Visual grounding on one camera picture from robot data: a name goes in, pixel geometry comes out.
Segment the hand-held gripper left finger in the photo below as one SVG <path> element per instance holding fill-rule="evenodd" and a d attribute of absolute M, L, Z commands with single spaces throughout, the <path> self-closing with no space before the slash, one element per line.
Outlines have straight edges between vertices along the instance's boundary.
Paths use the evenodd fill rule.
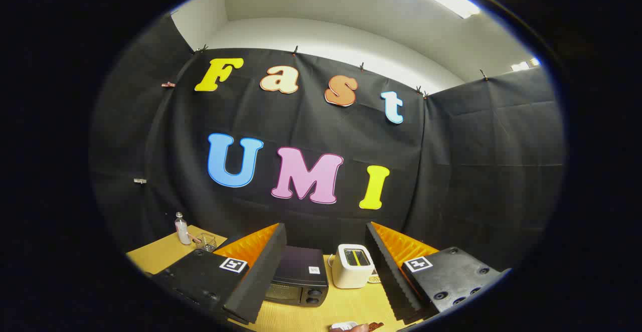
<path fill-rule="evenodd" d="M 215 320 L 254 323 L 285 246 L 286 227 L 275 223 L 215 251 L 197 248 L 151 280 Z"/>

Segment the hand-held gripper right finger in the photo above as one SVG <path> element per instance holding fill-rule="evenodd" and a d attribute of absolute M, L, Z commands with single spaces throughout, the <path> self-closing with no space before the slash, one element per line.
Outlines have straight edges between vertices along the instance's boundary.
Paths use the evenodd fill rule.
<path fill-rule="evenodd" d="M 502 271 L 459 247 L 437 250 L 375 222 L 366 224 L 366 247 L 396 319 L 419 322 L 445 314 L 499 282 Z"/>

